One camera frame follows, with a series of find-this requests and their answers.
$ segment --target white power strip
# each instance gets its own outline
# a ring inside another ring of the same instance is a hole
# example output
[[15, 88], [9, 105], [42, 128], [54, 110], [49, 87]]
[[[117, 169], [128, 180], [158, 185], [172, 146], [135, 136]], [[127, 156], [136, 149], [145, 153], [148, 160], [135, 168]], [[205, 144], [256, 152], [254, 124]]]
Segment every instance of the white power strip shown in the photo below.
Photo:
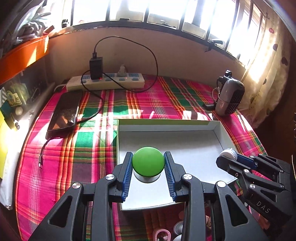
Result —
[[[144, 78], [142, 74], [138, 73], [126, 73], [126, 77], [117, 77], [117, 74], [107, 74], [116, 82], [120, 83], [123, 87], [127, 89], [143, 89], [144, 88]], [[113, 90], [122, 89], [119, 85], [114, 83], [110, 78], [106, 76], [101, 80], [92, 80], [90, 75], [84, 75], [82, 78], [83, 84], [89, 90]], [[81, 76], [72, 77], [66, 84], [67, 91], [75, 90], [85, 90], [81, 84]]]

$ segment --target blue gripper pad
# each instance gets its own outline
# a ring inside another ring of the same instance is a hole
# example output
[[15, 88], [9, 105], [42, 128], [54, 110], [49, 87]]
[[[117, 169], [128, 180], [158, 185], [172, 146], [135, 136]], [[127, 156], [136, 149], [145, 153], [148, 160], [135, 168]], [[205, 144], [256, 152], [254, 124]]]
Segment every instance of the blue gripper pad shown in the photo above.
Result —
[[175, 201], [175, 198], [177, 196], [177, 193], [175, 190], [175, 179], [173, 177], [172, 168], [170, 166], [166, 153], [163, 156], [165, 158], [165, 175], [168, 182], [168, 189], [170, 191], [170, 196], [172, 197], [173, 201]]
[[129, 186], [131, 184], [131, 176], [133, 173], [133, 166], [132, 166], [132, 158], [133, 158], [133, 154], [130, 155], [130, 158], [128, 160], [128, 165], [126, 168], [126, 173], [124, 174], [124, 179], [123, 179], [123, 183], [122, 183], [122, 201], [126, 200], [126, 197], [128, 196], [128, 191], [129, 191]]
[[247, 156], [243, 156], [241, 154], [237, 154], [237, 162], [251, 168], [252, 170], [256, 170], [257, 166], [255, 165], [254, 161]]

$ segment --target yellow paper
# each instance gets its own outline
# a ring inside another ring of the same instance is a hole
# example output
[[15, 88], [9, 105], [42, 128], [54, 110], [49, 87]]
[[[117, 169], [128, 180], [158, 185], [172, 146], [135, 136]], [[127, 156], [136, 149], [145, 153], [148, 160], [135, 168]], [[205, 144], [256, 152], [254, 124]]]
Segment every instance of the yellow paper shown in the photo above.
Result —
[[8, 151], [7, 138], [10, 128], [4, 120], [4, 116], [0, 111], [0, 178], [3, 178], [3, 170], [5, 159]]

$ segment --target tablecloth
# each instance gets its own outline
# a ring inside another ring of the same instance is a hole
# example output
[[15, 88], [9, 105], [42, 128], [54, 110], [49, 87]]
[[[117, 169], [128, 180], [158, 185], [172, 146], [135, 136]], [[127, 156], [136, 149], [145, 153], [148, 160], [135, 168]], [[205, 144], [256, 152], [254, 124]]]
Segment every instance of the tablecloth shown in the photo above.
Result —
[[[155, 77], [144, 78], [146, 88]], [[144, 93], [122, 89], [97, 91], [105, 99], [102, 111], [93, 119], [77, 125], [67, 138], [51, 140], [44, 150], [41, 169], [38, 157], [46, 141], [47, 126], [65, 89], [54, 94], [31, 129], [20, 159], [15, 206], [21, 238], [28, 240], [72, 183], [94, 183], [112, 172], [116, 165], [119, 118], [210, 120], [215, 112], [205, 111], [202, 105], [212, 103], [211, 91], [212, 87], [169, 77], [158, 77], [155, 85]], [[79, 118], [91, 116], [99, 106], [99, 99], [86, 92], [80, 103]], [[251, 126], [238, 111], [216, 118], [222, 122], [240, 153], [247, 156], [265, 153]], [[239, 185], [236, 185], [236, 192], [240, 195]], [[116, 240], [152, 240], [153, 229], [157, 227], [172, 232], [183, 208], [182, 204], [176, 204], [160, 209], [122, 212], [119, 205], [114, 204]]]

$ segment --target smartphone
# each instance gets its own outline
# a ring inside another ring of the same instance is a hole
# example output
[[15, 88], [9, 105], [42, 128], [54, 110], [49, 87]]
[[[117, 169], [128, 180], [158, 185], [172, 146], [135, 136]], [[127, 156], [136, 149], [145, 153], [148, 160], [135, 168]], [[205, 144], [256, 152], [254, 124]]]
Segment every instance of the smartphone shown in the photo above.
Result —
[[71, 91], [63, 93], [54, 109], [47, 128], [46, 139], [64, 138], [77, 123], [79, 103], [83, 91]]

